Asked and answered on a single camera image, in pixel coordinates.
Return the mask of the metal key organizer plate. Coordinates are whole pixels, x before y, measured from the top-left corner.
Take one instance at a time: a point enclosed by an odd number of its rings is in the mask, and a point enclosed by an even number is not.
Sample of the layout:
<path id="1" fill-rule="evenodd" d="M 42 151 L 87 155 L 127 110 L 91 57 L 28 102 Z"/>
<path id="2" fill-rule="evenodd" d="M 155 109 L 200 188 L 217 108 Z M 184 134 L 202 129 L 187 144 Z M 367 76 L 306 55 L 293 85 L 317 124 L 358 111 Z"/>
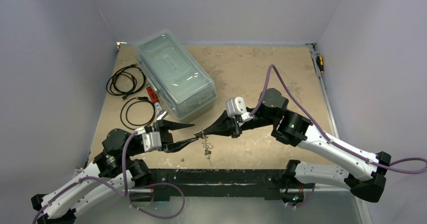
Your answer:
<path id="1" fill-rule="evenodd" d="M 205 135 L 202 129 L 199 129 L 194 135 L 197 138 L 201 139 L 202 147 L 204 148 L 204 156 L 208 160 L 209 165 L 212 167 L 211 150 L 213 149 L 213 145 L 210 142 L 208 142 L 208 136 Z"/>

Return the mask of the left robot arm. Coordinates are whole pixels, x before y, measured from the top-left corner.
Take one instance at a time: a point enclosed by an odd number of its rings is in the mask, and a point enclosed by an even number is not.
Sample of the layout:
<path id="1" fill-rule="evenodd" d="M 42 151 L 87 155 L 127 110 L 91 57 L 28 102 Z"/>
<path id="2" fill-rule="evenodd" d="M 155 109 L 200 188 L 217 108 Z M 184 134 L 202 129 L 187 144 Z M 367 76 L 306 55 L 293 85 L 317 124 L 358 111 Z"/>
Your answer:
<path id="1" fill-rule="evenodd" d="M 78 214 L 88 210 L 111 195 L 128 197 L 131 188 L 148 189 L 154 193 L 156 182 L 147 164 L 133 156 L 161 151 L 176 153 L 200 139 L 196 135 L 174 141 L 171 131 L 190 127 L 190 124 L 158 120 L 133 132 L 111 130 L 102 142 L 102 151 L 79 174 L 49 194 L 31 198 L 37 214 L 33 223 L 74 223 Z"/>

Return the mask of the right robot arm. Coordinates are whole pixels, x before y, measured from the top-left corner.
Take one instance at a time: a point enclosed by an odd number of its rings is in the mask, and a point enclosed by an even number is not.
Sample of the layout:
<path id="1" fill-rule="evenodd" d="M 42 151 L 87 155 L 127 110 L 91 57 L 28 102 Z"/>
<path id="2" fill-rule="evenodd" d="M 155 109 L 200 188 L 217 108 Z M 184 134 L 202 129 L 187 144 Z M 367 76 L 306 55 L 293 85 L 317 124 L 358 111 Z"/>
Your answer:
<path id="1" fill-rule="evenodd" d="M 285 188 L 325 184 L 349 190 L 368 202 L 380 200 L 386 184 L 385 168 L 391 161 L 388 153 L 363 151 L 321 132 L 312 120 L 289 110 L 288 99 L 277 89 L 267 89 L 261 96 L 261 105 L 253 116 L 249 115 L 251 108 L 246 107 L 242 97 L 229 99 L 222 115 L 195 136 L 238 138 L 243 131 L 271 125 L 271 136 L 276 141 L 316 153 L 334 164 L 316 165 L 290 160 L 281 176 L 268 178 L 270 182 Z"/>

